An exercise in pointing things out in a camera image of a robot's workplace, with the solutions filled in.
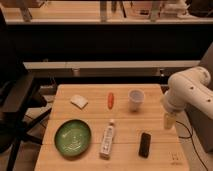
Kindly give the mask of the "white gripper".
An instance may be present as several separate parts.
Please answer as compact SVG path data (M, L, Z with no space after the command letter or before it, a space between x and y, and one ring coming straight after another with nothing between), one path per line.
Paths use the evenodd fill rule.
M169 130L173 127L175 118L170 115L176 115L177 113L180 113L184 110L184 105L175 105L174 103L169 101L169 98L167 95L165 95L162 100L162 105L167 113L164 114L164 128Z

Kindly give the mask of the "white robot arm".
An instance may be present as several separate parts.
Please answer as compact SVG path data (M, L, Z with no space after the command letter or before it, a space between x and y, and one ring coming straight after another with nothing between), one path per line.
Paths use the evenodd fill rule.
M204 67L193 67L169 77L169 89L161 100L165 109L165 129L173 127L177 114L182 112L187 104L198 108L213 119L213 91L208 88L210 81L211 75Z

